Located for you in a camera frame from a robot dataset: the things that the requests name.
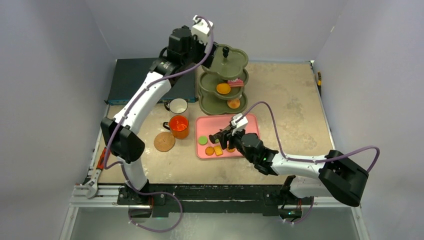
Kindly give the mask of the orange egg tart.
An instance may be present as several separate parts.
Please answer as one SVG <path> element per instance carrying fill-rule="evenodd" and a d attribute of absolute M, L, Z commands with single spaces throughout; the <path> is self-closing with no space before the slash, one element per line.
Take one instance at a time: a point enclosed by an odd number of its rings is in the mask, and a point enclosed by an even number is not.
<path fill-rule="evenodd" d="M 228 83 L 219 83 L 216 85 L 216 91 L 221 95 L 227 95 L 231 91 L 231 86 Z"/>

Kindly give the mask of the green three-tier stand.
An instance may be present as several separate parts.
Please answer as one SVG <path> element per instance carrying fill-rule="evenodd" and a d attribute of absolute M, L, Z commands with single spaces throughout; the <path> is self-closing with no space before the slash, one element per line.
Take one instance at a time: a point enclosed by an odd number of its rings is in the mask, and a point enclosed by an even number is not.
<path fill-rule="evenodd" d="M 249 57 L 241 49 L 219 44 L 214 53 L 210 67 L 202 67 L 203 72 L 197 77 L 199 107 L 206 115 L 238 114 L 247 108 L 248 98 L 245 94 L 245 86 L 249 81 L 249 73 L 246 70 Z M 229 80 L 240 78 L 244 81 L 244 87 L 231 87 L 228 94 L 219 94 L 216 86 L 227 83 Z M 231 109 L 227 105 L 228 100 L 240 99 L 240 107 Z"/>

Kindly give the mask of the square yellow cracker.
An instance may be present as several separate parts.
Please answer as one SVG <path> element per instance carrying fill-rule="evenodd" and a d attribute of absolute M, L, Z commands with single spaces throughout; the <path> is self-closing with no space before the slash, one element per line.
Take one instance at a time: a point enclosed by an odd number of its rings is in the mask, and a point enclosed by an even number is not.
<path fill-rule="evenodd" d="M 220 145 L 215 145 L 213 146 L 213 154 L 218 157 L 218 156 L 222 156 L 224 154 L 222 148 Z"/>

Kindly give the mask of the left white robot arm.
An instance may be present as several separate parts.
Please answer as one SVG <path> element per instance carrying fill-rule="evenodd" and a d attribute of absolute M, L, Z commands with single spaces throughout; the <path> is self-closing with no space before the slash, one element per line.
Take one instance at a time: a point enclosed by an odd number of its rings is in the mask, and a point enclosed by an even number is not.
<path fill-rule="evenodd" d="M 168 93 L 177 80 L 199 66 L 209 67 L 217 45 L 213 27 L 182 26 L 172 31 L 167 47 L 152 63 L 143 83 L 125 107 L 113 118 L 100 123 L 106 152 L 117 158 L 125 184 L 131 188 L 129 197 L 138 205 L 146 203 L 149 191 L 141 156 L 145 143 L 138 137 L 142 123 L 157 102 Z"/>

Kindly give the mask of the orange translucent cup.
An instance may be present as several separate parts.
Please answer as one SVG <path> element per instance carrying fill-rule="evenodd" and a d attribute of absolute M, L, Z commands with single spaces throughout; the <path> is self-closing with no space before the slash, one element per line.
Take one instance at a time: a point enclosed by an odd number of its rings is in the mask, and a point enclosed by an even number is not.
<path fill-rule="evenodd" d="M 169 121 L 162 123 L 162 126 L 171 132 L 176 139 L 185 139 L 190 133 L 189 120 L 183 115 L 175 115 Z"/>

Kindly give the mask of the pink cake slice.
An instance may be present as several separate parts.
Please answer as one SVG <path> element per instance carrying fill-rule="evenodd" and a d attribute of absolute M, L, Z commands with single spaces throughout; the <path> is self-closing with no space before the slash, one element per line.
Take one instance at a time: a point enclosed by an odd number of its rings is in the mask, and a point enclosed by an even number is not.
<path fill-rule="evenodd" d="M 241 78 L 236 78 L 233 80 L 228 80 L 227 84 L 231 87 L 231 88 L 240 88 L 240 87 L 244 87 L 245 83 Z"/>

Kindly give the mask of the green macaron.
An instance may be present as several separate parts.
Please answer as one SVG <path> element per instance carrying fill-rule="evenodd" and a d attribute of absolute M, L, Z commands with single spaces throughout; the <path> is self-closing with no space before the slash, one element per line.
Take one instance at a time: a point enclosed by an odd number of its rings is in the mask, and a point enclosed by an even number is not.
<path fill-rule="evenodd" d="M 208 141 L 209 141 L 208 137 L 206 137 L 204 135 L 199 136 L 198 139 L 197 139 L 197 143 L 201 146 L 206 145 L 208 143 Z"/>

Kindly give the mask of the orange bun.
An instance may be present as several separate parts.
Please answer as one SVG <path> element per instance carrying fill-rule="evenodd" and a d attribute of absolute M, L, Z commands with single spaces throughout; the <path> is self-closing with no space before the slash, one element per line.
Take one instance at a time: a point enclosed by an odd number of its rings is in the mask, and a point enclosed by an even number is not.
<path fill-rule="evenodd" d="M 235 98 L 235 99 L 230 99 L 227 101 L 227 105 L 230 109 L 238 109 L 241 105 L 241 101 L 239 98 Z"/>

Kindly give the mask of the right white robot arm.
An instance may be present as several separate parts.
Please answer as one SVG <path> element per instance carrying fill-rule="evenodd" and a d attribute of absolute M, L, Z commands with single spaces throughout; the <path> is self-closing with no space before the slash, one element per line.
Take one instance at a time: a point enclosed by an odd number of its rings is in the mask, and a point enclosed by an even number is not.
<path fill-rule="evenodd" d="M 357 207 L 369 178 L 369 172 L 337 150 L 321 156 L 283 156 L 278 150 L 266 147 L 256 133 L 244 129 L 233 132 L 222 129 L 209 135 L 212 143 L 222 149 L 236 149 L 263 175 L 290 175 L 312 180 L 297 186 L 289 184 L 281 189 L 280 196 L 288 204 L 305 197 L 333 197 L 342 204 Z"/>

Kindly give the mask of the pink serving tray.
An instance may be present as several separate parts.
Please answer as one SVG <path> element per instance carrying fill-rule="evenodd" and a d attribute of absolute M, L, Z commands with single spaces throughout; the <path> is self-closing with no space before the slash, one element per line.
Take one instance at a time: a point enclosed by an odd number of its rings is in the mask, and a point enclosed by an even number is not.
<path fill-rule="evenodd" d="M 209 135 L 213 135 L 217 133 L 220 129 L 226 128 L 230 124 L 230 120 L 233 117 L 233 114 L 225 114 L 225 115 L 208 115 L 208 116 L 200 116 L 195 121 L 195 153 L 198 158 L 202 160 L 212 160 L 219 158 L 242 158 L 242 154 L 237 150 L 234 152 L 228 152 L 227 150 L 223 150 L 223 154 L 216 155 L 215 153 L 212 155 L 207 155 L 205 150 L 207 147 L 214 147 L 219 145 L 218 143 L 212 143 L 209 139 L 206 144 L 201 145 L 198 142 L 198 139 L 202 136 L 209 137 Z"/>

